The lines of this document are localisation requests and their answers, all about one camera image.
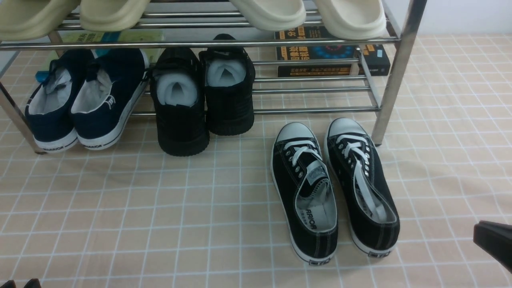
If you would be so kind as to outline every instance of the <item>white slipper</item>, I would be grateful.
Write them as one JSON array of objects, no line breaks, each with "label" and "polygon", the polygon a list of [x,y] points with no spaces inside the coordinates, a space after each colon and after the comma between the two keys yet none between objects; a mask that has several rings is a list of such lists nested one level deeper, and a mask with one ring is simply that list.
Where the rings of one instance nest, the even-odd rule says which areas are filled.
[{"label": "white slipper", "polygon": [[381,0],[314,0],[325,28],[343,39],[371,39],[386,30]]},{"label": "white slipper", "polygon": [[90,31],[115,32],[139,22],[151,0],[82,0],[80,25]]},{"label": "white slipper", "polygon": [[281,31],[298,27],[306,20],[302,0],[229,0],[260,30]]},{"label": "white slipper", "polygon": [[80,0],[2,0],[0,40],[24,41],[44,37],[59,26]]}]

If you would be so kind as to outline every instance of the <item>metal shoe rack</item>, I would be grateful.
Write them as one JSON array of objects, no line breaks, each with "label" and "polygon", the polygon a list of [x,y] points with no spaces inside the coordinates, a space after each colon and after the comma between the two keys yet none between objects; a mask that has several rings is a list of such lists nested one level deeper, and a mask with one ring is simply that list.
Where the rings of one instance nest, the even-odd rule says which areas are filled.
[{"label": "metal shoe rack", "polygon": [[[226,2],[227,0],[152,0],[153,3],[170,2]],[[51,32],[48,37],[51,43],[30,43],[30,44],[0,44],[0,51],[22,51],[22,50],[56,50],[60,56],[67,49],[105,49],[105,48],[168,48],[168,47],[282,47],[282,46],[330,46],[330,45],[355,45],[363,46],[366,44],[394,44],[396,53],[393,60],[388,83],[382,97],[370,76],[370,71],[362,55],[361,49],[356,49],[353,58],[350,59],[330,59],[330,60],[308,60],[308,64],[339,64],[349,63],[352,66],[351,73],[348,76],[326,76],[326,77],[291,77],[291,78],[259,78],[256,83],[300,83],[313,81],[340,81],[340,80],[363,80],[364,86],[350,86],[339,88],[300,88],[300,89],[255,89],[254,94],[293,94],[293,93],[343,93],[355,91],[367,91],[372,105],[358,107],[326,107],[326,108],[300,108],[300,109],[260,109],[255,110],[257,114],[298,114],[298,113],[344,113],[344,112],[374,112],[377,120],[373,128],[372,139],[376,145],[382,144],[384,133],[391,117],[391,112],[400,88],[403,75],[406,71],[407,63],[412,52],[413,44],[416,39],[418,28],[423,16],[427,0],[410,0],[409,8],[406,14],[403,29],[397,25],[390,9],[385,5],[387,16],[387,30],[389,37],[383,37],[371,40],[342,40],[342,39],[308,39],[308,40],[254,40],[254,41],[201,41],[201,42],[140,42],[140,43],[63,43],[58,31],[82,30],[80,23],[64,23],[57,28],[57,31]],[[311,20],[310,17],[318,19],[319,13],[316,10],[308,10],[308,20],[304,25],[321,25],[321,20]],[[173,22],[176,19],[198,19],[200,22],[179,23]],[[145,22],[147,19],[161,19],[159,23]],[[78,13],[72,13],[67,20],[79,20]],[[178,13],[145,13],[141,22],[133,29],[197,29],[197,28],[244,28],[251,25],[243,19],[238,11],[227,12],[178,12]],[[287,65],[301,65],[306,61],[287,61]],[[282,61],[255,61],[258,66],[273,65],[277,66]],[[364,70],[364,75],[358,75],[359,65]],[[16,127],[20,130],[25,140],[30,144],[38,154],[44,154],[37,147],[28,123],[12,99],[11,95],[4,85],[0,83],[0,107],[11,118]],[[132,116],[154,116],[154,112],[134,112]]]}]

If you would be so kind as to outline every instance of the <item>tiled floor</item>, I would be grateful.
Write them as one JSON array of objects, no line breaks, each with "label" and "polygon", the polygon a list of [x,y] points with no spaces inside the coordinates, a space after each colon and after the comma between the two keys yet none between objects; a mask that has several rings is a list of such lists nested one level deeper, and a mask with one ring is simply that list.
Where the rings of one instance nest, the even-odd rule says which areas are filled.
[{"label": "tiled floor", "polygon": [[[250,50],[254,59],[273,52]],[[2,78],[19,104],[45,55],[23,52]],[[376,81],[383,90],[385,79]],[[160,151],[152,119],[130,121],[106,151],[36,156],[0,111],[0,280],[37,277],[44,288],[510,286],[472,232],[478,220],[512,223],[511,81],[512,35],[422,36],[379,148],[401,216],[398,249],[382,260],[360,253],[341,203],[337,256],[321,268],[305,266],[290,246],[269,151],[285,123],[302,121],[323,139],[338,115],[259,116],[240,137],[213,137],[204,153],[174,158]],[[255,102],[369,104],[357,93]],[[346,116],[368,130],[375,120]]]}]

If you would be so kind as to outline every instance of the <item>shoe tongue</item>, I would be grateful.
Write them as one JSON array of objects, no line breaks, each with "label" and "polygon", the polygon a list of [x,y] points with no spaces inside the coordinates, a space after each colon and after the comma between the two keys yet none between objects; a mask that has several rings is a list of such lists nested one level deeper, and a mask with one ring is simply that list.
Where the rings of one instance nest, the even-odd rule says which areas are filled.
[{"label": "shoe tongue", "polygon": [[300,209],[323,204],[331,189],[327,172],[319,160],[313,161],[306,170],[306,176],[297,198],[297,207]]}]

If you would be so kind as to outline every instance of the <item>white shoelace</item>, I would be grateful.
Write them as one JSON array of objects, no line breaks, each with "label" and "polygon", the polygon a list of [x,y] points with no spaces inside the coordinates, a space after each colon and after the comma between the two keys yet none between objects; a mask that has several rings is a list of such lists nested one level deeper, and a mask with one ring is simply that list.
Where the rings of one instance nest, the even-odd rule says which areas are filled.
[{"label": "white shoelace", "polygon": [[336,140],[336,144],[339,144],[342,139],[351,139],[351,140],[358,141],[358,142],[349,143],[345,147],[340,145],[340,146],[338,146],[338,148],[343,149],[342,152],[343,152],[345,159],[347,159],[349,157],[349,152],[352,151],[352,152],[358,154],[361,157],[361,159],[364,161],[365,165],[363,166],[363,164],[361,164],[361,161],[359,159],[356,160],[355,170],[354,170],[354,178],[355,178],[354,186],[355,186],[355,182],[357,181],[357,185],[359,186],[359,190],[361,191],[362,198],[365,201],[365,204],[368,207],[368,210],[370,210],[370,212],[373,215],[377,216],[377,219],[374,219],[374,220],[377,220],[379,222],[385,222],[387,220],[387,214],[386,214],[384,205],[382,205],[382,203],[380,203],[380,201],[378,201],[378,200],[377,200],[378,203],[375,203],[375,201],[372,197],[372,194],[370,192],[370,188],[368,187],[368,184],[366,182],[367,180],[365,178],[365,175],[368,175],[367,170],[369,170],[368,165],[370,164],[370,162],[369,162],[370,155],[368,153],[365,153],[364,151],[362,151],[361,148],[362,148],[362,143],[366,144],[366,146],[368,147],[368,141],[365,138],[360,137],[360,136],[340,135],[338,137],[338,139]]},{"label": "white shoelace", "polygon": [[[313,142],[309,141],[309,140],[301,140],[301,141],[289,142],[288,144],[285,145],[284,150],[290,148],[290,146],[296,146],[296,145],[311,145],[311,146],[315,146],[315,144]],[[292,166],[295,167],[297,165],[298,158],[301,156],[302,153],[311,153],[311,154],[313,154],[313,156],[316,157],[316,159],[318,159],[318,160],[322,159],[320,157],[320,155],[318,154],[318,150],[313,150],[313,149],[310,149],[307,146],[303,146],[303,147],[300,147],[295,152],[295,154],[293,155],[293,158],[291,160]]]}]

